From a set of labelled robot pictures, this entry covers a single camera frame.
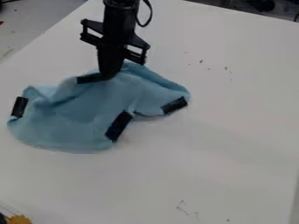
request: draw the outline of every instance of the blue cloth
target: blue cloth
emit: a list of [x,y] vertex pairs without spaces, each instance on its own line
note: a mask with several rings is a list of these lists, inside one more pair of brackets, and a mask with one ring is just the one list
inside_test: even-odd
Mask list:
[[163,116],[161,107],[182,96],[189,101],[186,88],[126,62],[112,80],[77,84],[72,77],[58,86],[28,87],[23,117],[13,116],[8,127],[18,140],[35,147],[90,153],[113,145],[105,133],[122,111],[133,120],[136,115]]

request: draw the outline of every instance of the black robot end effector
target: black robot end effector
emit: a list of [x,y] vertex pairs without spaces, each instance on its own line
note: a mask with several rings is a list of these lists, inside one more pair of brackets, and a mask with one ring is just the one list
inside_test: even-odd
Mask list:
[[[81,40],[93,45],[98,51],[100,74],[97,81],[110,80],[121,70],[125,59],[143,65],[150,45],[135,34],[136,24],[144,27],[152,19],[152,8],[148,0],[143,0],[150,9],[149,20],[141,24],[137,14],[140,0],[104,0],[105,11],[103,23],[83,19]],[[88,30],[99,33],[97,37]],[[141,49],[134,52],[128,46]]]

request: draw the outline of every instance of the black tape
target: black tape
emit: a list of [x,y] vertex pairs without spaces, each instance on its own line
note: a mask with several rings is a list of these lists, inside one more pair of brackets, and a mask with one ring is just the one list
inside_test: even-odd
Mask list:
[[100,75],[97,73],[89,74],[86,76],[79,76],[77,77],[77,84],[84,84],[84,83],[90,83],[90,82],[97,82],[100,81]]
[[15,105],[13,106],[13,109],[11,111],[11,115],[16,117],[22,117],[27,103],[27,98],[19,96],[15,101]]
[[132,118],[133,116],[130,113],[125,111],[121,112],[107,130],[105,134],[106,137],[115,142]]
[[0,224],[7,224],[6,218],[2,213],[0,213]]
[[161,109],[167,115],[169,113],[172,113],[173,111],[184,108],[186,106],[188,106],[188,102],[182,96],[181,98],[178,98],[177,100],[162,106]]

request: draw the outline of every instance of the yellow object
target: yellow object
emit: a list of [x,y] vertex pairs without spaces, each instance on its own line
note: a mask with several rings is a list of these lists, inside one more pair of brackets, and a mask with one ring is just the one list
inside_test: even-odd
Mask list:
[[7,224],[32,224],[32,222],[23,215],[14,215],[8,218]]

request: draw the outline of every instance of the white tabletop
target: white tabletop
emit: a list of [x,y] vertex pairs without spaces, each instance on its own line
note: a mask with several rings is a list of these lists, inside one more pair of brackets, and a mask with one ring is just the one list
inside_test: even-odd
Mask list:
[[89,0],[0,66],[0,200],[40,224],[287,223],[299,161],[298,24],[152,2],[153,22],[138,30],[152,44],[148,66],[186,86],[190,106],[132,123],[93,155],[10,135],[23,88],[96,67],[95,48],[79,40],[82,18],[102,20],[101,0]]

